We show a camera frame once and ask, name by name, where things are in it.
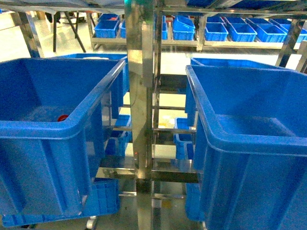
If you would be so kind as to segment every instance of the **bin rim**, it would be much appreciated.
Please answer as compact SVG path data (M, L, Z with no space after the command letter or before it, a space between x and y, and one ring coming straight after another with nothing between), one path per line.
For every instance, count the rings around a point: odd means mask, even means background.
M114 67L95 85L86 97L75 107L69 117L62 122L0 121L0 138L5 139L69 139L79 134L88 117L102 99L104 92L125 66L124 60L67 59L67 58L20 58L20 60L48 60L74 62L116 62Z
M238 67L208 67L216 69L228 69ZM283 69L258 69L259 71L270 72L294 72ZM202 127L204 129L208 144L219 152L245 153L261 155L289 155L307 157L307 138L301 137L281 137L264 135L243 135L226 133L220 125L214 109L201 86L193 65L186 66L189 85L199 112ZM307 76L302 73L296 73L301 77Z

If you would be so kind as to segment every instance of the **metal shelf bar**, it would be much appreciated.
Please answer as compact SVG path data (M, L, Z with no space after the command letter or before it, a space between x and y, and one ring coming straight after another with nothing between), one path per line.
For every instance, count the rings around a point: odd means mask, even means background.
M291 54L293 54L293 49L302 31L303 26L304 26L304 21L292 20L288 35L279 53L276 66L286 67Z
M136 173L134 163L135 159L132 157L106 156L100 164L96 177L133 180ZM198 175L192 168L192 160L154 158L150 173L153 181L198 183Z

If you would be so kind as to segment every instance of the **blue plastic crate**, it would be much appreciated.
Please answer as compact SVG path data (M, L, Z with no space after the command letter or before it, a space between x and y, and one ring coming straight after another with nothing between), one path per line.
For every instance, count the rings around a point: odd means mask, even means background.
M81 211L115 123L110 110L118 109L123 66L64 58L0 63L0 214Z
M96 37L116 38L119 29L119 21L100 20L94 29Z
M259 24L256 32L262 42L283 42L287 36L287 33L273 24Z
M279 24L276 26L278 26L282 31L284 31L287 34L291 24ZM301 34L298 36L296 42L301 43L304 40L307 40L307 31L305 29L302 29Z
M208 17L207 22L208 23L225 23L221 17Z
M206 227L305 229L307 75L207 66L187 66L187 74Z
M117 14L114 14L114 13L104 13L98 18L98 21L100 21L100 20L116 21L116 20L119 20L119 16Z
M189 129L186 118L175 118L175 128ZM191 134L174 134L174 143L176 144L176 159L193 159L193 142Z
M92 192L80 215L4 215L2 216L2 224L5 227L14 227L66 219L102 216L117 213L119 207L118 180L97 179L92 185Z
M246 23L243 18L224 18L226 24L230 23Z
M180 32L194 32L195 25L191 19L184 16L177 16L173 22L173 30Z
M228 31L234 42L253 42L257 36L257 32L246 23L229 24Z
M126 21L124 20L120 27L120 36L126 38Z
M130 115L119 115L116 126L131 126ZM106 155L125 156L129 141L132 139L131 131L112 131L106 146Z
M207 41L225 41L228 31L222 23L207 23L205 37Z
M193 221L205 221L204 212L200 210L201 192L199 184L186 183L186 215Z
M111 59L111 60L124 60L126 62L126 65L123 69L123 90L122 94L125 96L125 94L129 91L130 84L129 84L129 69L128 69L128 58L126 54L90 54L90 53L81 53L81 54L68 54L63 56L58 56L55 58L105 58L105 59ZM121 96L117 98L119 100L118 104L119 106L123 106L124 101Z
M167 40L167 23L162 23L162 39Z

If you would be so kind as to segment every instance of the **chair leg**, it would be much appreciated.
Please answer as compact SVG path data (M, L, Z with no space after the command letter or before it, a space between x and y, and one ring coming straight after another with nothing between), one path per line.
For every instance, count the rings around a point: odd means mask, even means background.
M84 53L86 53L86 50L85 50L85 48L84 48L84 46L83 46L83 43L82 43L82 41L81 41L81 39L80 39L80 37L79 37L79 35L78 35L78 33L77 33L75 27L73 26L73 24L72 24L72 22L71 22L71 18L70 18L70 16L69 16L68 12L65 11L64 13L65 13L65 16L66 16L66 18L67 18L69 24L71 25L71 28L72 28L73 32L75 33L75 36L76 36L76 38L77 38L77 40L78 40L78 42L79 42L79 44L80 44L80 46L81 46L82 51L83 51Z

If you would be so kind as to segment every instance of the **metal frame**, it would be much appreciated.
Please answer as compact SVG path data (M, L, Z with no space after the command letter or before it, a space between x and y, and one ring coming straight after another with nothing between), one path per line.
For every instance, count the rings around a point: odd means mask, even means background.
M125 1L125 6L114 7L76 7L70 5L52 5L51 3L37 4L32 6L34 9L43 9L51 7L56 11L99 11L99 10L118 10L124 9L126 15L127 39L98 39L93 37L92 20L88 20L89 33L92 41L92 47L95 44L125 44L127 42L129 75L130 75L130 109L132 119L133 133L133 158L121 158L108 156L101 162L101 167L97 172L100 178L125 178L135 180L136 193L124 192L122 196L134 196L138 205L138 225L141 230L158 229L161 225L158 218L153 218L152 213L160 215L159 202L153 202L152 199L171 199L182 198L182 195L171 196L160 194L160 181L197 183L197 172L192 169L192 162L189 160L157 159L154 158L153 146L157 143L163 143L160 137L163 135L172 136L172 133L191 133L195 130L179 129L161 129L159 123L159 109L169 109L159 105L159 94L165 91L174 91L180 82L177 79L184 79L184 76L164 76L160 73L161 69L161 47L168 46L194 46L197 50L202 50L206 46L224 46L232 47L231 43L210 43L204 41L202 36L206 24L206 17L212 15L232 15L235 17L246 17L254 15L255 17L280 17L294 19L291 24L287 39L283 44L276 65L285 66L289 57L294 53L295 43L301 32L303 23L300 20L307 19L304 10L307 5L300 0L284 1L279 8L268 8L261 10L241 10L229 9L231 5L239 0L216 0L207 8L187 7L185 4L179 4L179 1L157 0L154 5L153 0L129 0ZM0 0L0 8L5 4ZM12 7L29 7L28 4L18 3ZM161 24L163 14L177 14L183 12L193 13L199 18L199 41L173 41L161 40ZM154 15L156 15L156 30L154 28ZM20 26L32 57L42 57L41 47L37 38L32 18L29 13L13 13L10 15L13 24L7 26ZM249 43L249 47L261 48L257 43ZM304 54L307 50L307 42L302 43L298 53ZM305 72L307 69L307 57L302 56L298 69ZM130 130L131 128L116 127L117 130Z

